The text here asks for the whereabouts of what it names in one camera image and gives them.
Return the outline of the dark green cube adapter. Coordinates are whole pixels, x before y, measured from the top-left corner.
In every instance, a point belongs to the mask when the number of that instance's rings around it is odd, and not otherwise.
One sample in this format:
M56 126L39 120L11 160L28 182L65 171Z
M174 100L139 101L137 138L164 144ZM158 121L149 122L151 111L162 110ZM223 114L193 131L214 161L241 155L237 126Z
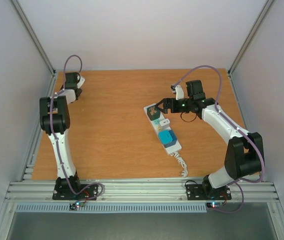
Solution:
M150 106L147 108L147 116L151 121L154 121L158 118L160 118L161 111L155 107L155 106Z

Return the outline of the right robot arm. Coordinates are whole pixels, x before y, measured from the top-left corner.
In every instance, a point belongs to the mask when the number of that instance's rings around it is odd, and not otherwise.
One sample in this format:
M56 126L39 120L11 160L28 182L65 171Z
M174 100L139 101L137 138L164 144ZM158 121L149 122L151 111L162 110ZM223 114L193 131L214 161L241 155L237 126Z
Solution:
M202 192L207 199L216 197L227 185L239 180L249 181L246 176L259 173L256 183L264 178L265 163L262 136L249 132L232 120L220 107L217 99L207 98L200 80L186 83L187 97L180 85L172 86L175 97L164 98L155 104L163 114L188 114L209 124L227 144L224 166L204 177Z

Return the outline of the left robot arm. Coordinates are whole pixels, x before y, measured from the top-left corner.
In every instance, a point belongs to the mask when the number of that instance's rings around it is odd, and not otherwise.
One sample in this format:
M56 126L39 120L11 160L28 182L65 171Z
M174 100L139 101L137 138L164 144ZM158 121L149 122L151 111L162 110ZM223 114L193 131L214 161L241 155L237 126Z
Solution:
M72 161L68 141L68 105L78 100L84 82L85 78L78 72L66 73L60 91L53 97L42 97L39 100L40 126L49 137L57 164L53 200L77 200L82 194L82 186Z

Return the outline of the light blue plug adapter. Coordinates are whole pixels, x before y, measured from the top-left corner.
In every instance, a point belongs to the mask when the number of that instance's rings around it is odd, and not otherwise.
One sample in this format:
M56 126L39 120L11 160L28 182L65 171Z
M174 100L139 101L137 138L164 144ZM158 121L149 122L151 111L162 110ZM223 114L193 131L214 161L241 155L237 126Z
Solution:
M158 138L163 145L170 144L173 141L173 137L171 136L169 130L163 130L158 133Z

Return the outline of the white multi-socket power strip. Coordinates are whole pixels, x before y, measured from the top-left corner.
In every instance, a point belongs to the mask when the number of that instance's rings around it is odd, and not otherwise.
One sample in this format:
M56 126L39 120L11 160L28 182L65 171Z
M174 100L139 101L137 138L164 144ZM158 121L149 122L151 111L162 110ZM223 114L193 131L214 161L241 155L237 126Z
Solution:
M155 131L155 134L158 138L158 133L161 132L161 131L164 131L164 130L172 130L171 126L165 126L165 127L162 127L160 126L160 121L161 120L164 120L164 119L168 119L164 116L164 114L161 112L161 115L160 115L160 118L156 119L156 120L153 120L151 121L149 119L149 117L147 116L147 108L148 107L151 107L151 106L155 106L155 104L152 104L152 105L148 105L148 106L145 106L144 107L144 112L145 112L145 115L147 117L147 119L149 120L152 128L154 129ZM177 142L175 145L171 146L171 147L168 147L168 148L165 148L164 145L161 143L161 145L163 146L165 152L169 155L169 156L173 156L176 152L179 152L181 149L182 149L182 146L180 144L180 142L178 141L177 139Z

